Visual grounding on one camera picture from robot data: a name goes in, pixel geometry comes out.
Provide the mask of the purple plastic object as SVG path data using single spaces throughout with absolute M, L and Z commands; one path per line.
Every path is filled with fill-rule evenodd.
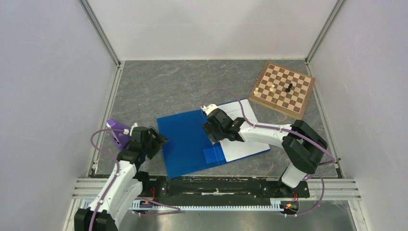
M 125 144 L 130 141 L 130 127 L 113 118 L 107 120 L 106 126 L 112 129 L 110 137 L 117 149 L 121 151 Z

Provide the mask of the wooden chessboard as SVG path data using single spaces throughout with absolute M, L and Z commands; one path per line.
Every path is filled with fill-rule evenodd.
M 316 78 L 294 69 L 267 62 L 249 94 L 248 99 L 277 112 L 302 119 L 313 92 Z M 285 89 L 292 83 L 290 92 Z M 275 85 L 275 91 L 269 88 Z M 254 95 L 255 88 L 259 93 Z

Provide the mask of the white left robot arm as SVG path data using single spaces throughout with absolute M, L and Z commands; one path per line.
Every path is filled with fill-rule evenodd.
M 130 139 L 113 157 L 115 167 L 102 190 L 87 208 L 75 213 L 76 231 L 118 230 L 130 204 L 138 196 L 150 193 L 150 182 L 135 177 L 139 168 L 168 142 L 168 138 L 153 127 L 107 128 L 106 131 L 119 132 Z

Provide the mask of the blue plastic folder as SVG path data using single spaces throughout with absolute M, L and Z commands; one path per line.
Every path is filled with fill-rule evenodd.
M 206 122 L 201 110 L 157 119 L 159 133 L 168 138 L 162 151 L 170 179 L 229 163 L 221 160 L 220 143 L 212 144 L 202 129 Z

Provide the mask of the aluminium frame post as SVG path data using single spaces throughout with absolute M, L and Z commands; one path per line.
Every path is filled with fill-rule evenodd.
M 115 66 L 119 67 L 122 62 L 121 60 L 118 58 L 116 52 L 114 51 L 113 46 L 111 45 L 101 23 L 99 22 L 94 10 L 92 9 L 92 6 L 90 5 L 90 2 L 88 0 L 79 0 L 78 1 L 86 16 L 88 17 L 90 23 L 92 24 L 95 32 L 97 33 L 98 37 L 100 38 L 103 46 L 105 47 L 108 55 L 110 56 L 111 60 L 113 61 L 113 63 L 115 64 Z
M 328 34 L 332 24 L 334 23 L 336 17 L 342 10 L 344 4 L 346 3 L 346 0 L 337 0 L 329 13 L 325 23 L 323 24 L 323 27 L 321 28 L 318 36 L 316 37 L 310 51 L 308 52 L 306 58 L 305 58 L 305 64 L 309 66 L 310 62 L 314 58 L 317 50 L 319 49 L 321 43 L 325 39 L 326 35 Z

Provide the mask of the black chess piece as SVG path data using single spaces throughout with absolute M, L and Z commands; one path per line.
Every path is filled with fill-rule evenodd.
M 292 90 L 293 84 L 290 83 L 289 86 L 285 89 L 286 92 L 290 92 Z

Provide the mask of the white paper sheet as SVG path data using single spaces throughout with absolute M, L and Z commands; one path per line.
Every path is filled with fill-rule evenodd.
M 247 99 L 240 100 L 244 114 L 252 123 L 257 122 L 257 118 Z M 223 110 L 231 119 L 243 117 L 240 104 L 235 102 L 219 104 L 218 107 Z M 222 161 L 232 162 L 238 159 L 246 158 L 255 154 L 261 154 L 270 151 L 270 145 L 254 141 L 229 141 L 224 139 L 220 141 L 220 157 Z

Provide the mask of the aluminium frame post right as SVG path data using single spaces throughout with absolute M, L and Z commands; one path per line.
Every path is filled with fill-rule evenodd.
M 325 23 L 323 24 L 323 27 L 321 28 L 318 36 L 316 37 L 310 51 L 308 52 L 306 58 L 305 58 L 305 64 L 309 66 L 310 62 L 314 58 L 317 50 L 319 49 L 321 43 L 325 39 L 326 35 L 328 34 L 332 24 L 334 23 L 336 17 L 342 10 L 344 4 L 346 3 L 346 0 L 337 0 L 329 13 Z

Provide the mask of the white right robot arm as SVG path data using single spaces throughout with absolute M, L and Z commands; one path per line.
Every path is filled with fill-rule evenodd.
M 231 119 L 218 106 L 202 106 L 207 122 L 203 130 L 212 143 L 222 140 L 260 142 L 282 148 L 291 164 L 286 168 L 278 183 L 283 196 L 291 196 L 298 184 L 316 172 L 326 154 L 327 144 L 306 122 L 296 120 L 293 124 L 273 125 L 254 123 L 245 116 Z

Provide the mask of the aluminium frame post left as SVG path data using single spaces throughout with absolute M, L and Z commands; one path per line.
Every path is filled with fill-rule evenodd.
M 115 64 L 115 66 L 119 67 L 122 62 L 121 60 L 118 58 L 116 52 L 114 51 L 113 46 L 111 45 L 101 23 L 99 22 L 94 10 L 92 9 L 92 6 L 90 5 L 90 2 L 88 0 L 79 0 L 78 1 L 86 16 L 88 17 L 90 23 L 92 24 L 95 32 L 97 33 L 98 37 L 100 38 L 103 46 L 105 47 L 108 55 L 110 56 L 111 60 L 113 61 L 113 63 Z

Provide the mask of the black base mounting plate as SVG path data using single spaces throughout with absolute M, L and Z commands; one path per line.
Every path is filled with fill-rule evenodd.
M 165 205 L 269 205 L 271 199 L 310 197 L 305 181 L 294 189 L 277 178 L 264 177 L 177 177 L 143 178 L 141 197 Z

